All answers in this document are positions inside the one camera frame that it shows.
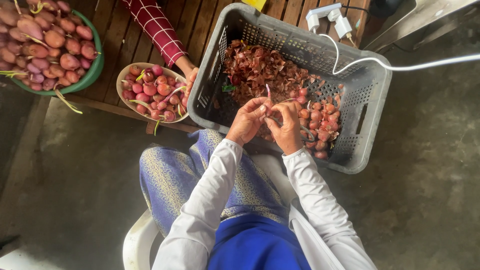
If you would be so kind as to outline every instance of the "red plaid sleeve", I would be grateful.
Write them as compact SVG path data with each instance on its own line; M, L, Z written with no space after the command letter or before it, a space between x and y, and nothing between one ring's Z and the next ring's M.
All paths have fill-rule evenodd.
M122 2L130 10L133 19L142 27L169 67L172 67L180 56L187 54L177 33L156 0L122 0Z

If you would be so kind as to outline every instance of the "blue shirt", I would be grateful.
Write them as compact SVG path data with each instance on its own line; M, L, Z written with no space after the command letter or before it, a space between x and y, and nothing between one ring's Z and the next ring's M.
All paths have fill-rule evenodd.
M220 223L208 270L310 270L296 235L254 214Z

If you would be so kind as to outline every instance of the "gray plastic crate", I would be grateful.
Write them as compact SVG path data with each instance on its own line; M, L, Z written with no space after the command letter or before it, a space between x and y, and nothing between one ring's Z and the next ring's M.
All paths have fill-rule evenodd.
M320 101L343 92L340 136L328 160L314 159L319 167L339 172L354 174L363 170L372 150L392 72L376 62L366 61L341 74L332 75L336 50L329 39L261 14L245 4L231 4L218 18L188 103L190 117L197 124L224 134L228 133L239 108L230 94L221 91L222 83L228 79L223 73L225 49L234 39L276 49L285 59L307 69L309 74L320 75L321 80L325 80L321 88L318 87L321 80L313 84L308 82L307 97L310 100ZM337 45L340 50L337 70L363 57L377 57L388 63L379 54L340 43ZM343 89L337 88L339 84L344 85ZM219 109L214 108L215 98ZM275 143L259 137L254 138L252 143L281 151Z

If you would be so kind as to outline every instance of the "blue patterned skirt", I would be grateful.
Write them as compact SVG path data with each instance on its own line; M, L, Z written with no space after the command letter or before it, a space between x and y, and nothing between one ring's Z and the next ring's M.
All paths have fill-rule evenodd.
M169 147L151 147L140 158L140 185L163 236L180 215L181 206L208 167L208 162L224 135L205 129L189 134L197 142L190 155ZM288 209L268 176L243 151L235 174L235 184L222 212L222 221L256 214L287 225Z

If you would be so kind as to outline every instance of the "wooden bench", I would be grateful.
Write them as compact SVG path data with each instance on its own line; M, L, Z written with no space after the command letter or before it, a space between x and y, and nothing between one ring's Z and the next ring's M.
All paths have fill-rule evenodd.
M89 88L65 95L66 99L78 104L106 110L116 114L148 121L132 111L120 100L116 80L119 72L133 62L149 62L165 65L160 53L149 41L146 34L130 17L121 0L71 0L72 8L84 14L96 27L103 40L105 67L99 79ZM170 23L177 30L179 39L187 48L191 61L199 66L210 36L215 28L220 12L227 5L240 0L165 0L162 7ZM307 29L305 15L318 6L341 2L343 5L368 9L370 0L267 0L263 13L302 29ZM342 8L342 13L350 21L352 38L356 46L360 44L367 13L365 11ZM339 40L333 25L321 19L318 33L328 33ZM347 39L340 42L351 45ZM165 126L193 132L200 127L190 118Z

